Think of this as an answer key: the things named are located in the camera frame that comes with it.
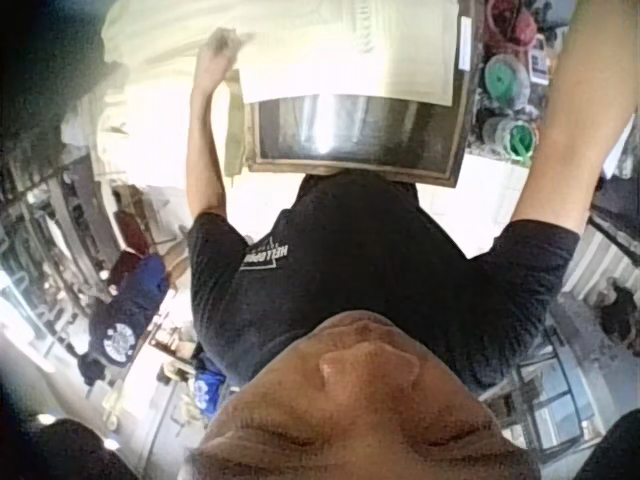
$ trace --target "nose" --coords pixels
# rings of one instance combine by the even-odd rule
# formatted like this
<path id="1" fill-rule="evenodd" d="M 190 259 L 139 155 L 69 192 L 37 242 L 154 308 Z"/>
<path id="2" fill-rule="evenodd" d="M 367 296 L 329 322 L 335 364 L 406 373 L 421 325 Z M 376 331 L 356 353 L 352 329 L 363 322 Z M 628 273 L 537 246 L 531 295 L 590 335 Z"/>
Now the nose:
<path id="1" fill-rule="evenodd" d="M 366 409 L 393 402 L 409 393 L 419 369 L 416 357 L 379 340 L 320 358 L 325 392 L 338 408 Z"/>

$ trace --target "man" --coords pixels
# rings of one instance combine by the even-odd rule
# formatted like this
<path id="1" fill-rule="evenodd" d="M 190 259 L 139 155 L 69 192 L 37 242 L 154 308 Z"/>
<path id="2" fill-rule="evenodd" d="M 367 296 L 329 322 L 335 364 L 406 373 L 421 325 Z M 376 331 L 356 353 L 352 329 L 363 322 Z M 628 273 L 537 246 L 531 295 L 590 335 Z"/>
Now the man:
<path id="1" fill-rule="evenodd" d="M 609 278 L 601 294 L 596 308 L 602 331 L 613 343 L 631 349 L 637 336 L 635 317 L 638 312 L 633 292 Z"/>
<path id="2" fill-rule="evenodd" d="M 164 256 L 149 253 L 149 245 L 135 217 L 122 210 L 117 192 L 123 236 L 129 238 L 128 249 L 123 250 L 109 272 L 107 285 L 114 295 L 111 302 L 96 300 L 89 319 L 89 350 L 78 359 L 78 368 L 87 385 L 100 380 L 99 361 L 124 368 L 131 363 L 138 341 L 158 313 L 169 288 L 177 289 L 176 282 L 189 268 L 186 239 L 172 245 Z M 125 235 L 125 232 L 139 234 Z"/>
<path id="3" fill-rule="evenodd" d="M 512 221 L 471 260 L 410 189 L 362 172 L 307 180 L 249 247 L 226 219 L 210 121 L 238 42 L 215 33 L 191 95 L 192 301 L 207 354 L 243 388 L 185 476 L 537 478 L 471 392 L 543 326 L 635 108 L 637 26 L 635 0 L 580 4 Z"/>

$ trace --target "raised arm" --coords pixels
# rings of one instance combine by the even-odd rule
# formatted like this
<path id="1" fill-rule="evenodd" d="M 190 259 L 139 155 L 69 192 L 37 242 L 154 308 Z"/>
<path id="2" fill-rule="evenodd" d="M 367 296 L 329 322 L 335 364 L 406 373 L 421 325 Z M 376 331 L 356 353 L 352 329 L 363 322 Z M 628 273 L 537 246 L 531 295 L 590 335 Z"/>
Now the raised arm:
<path id="1" fill-rule="evenodd" d="M 233 67 L 239 48 L 235 32 L 218 29 L 198 52 L 187 146 L 187 201 L 194 218 L 203 212 L 227 216 L 222 171 L 211 129 L 211 99 Z"/>
<path id="2" fill-rule="evenodd" d="M 580 0 L 512 220 L 581 233 L 602 165 L 638 100 L 639 0 Z"/>

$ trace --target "fingers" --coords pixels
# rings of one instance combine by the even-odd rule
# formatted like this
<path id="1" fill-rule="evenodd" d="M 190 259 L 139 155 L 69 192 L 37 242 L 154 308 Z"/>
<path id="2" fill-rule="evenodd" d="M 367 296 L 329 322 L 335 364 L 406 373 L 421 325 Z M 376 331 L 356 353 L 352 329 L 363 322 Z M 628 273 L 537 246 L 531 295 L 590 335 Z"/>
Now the fingers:
<path id="1" fill-rule="evenodd" d="M 227 55 L 235 59 L 244 45 L 253 40 L 254 34 L 243 33 L 238 35 L 235 29 L 216 28 L 209 36 L 205 46 L 215 55 Z"/>

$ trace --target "table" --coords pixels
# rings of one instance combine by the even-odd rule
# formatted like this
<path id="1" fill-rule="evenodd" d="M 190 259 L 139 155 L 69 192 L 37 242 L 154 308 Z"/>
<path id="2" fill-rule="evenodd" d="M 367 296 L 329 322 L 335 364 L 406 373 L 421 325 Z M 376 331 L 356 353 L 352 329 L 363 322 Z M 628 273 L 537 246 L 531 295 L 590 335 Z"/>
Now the table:
<path id="1" fill-rule="evenodd" d="M 480 74 L 484 2 L 461 0 L 459 16 L 473 22 L 470 71 L 454 73 L 450 107 L 390 98 L 331 96 L 334 136 L 318 150 L 312 135 L 326 98 L 306 96 L 248 105 L 249 170 L 330 174 L 373 170 L 395 181 L 455 187 L 474 114 Z M 459 39 L 456 59 L 459 58 Z"/>

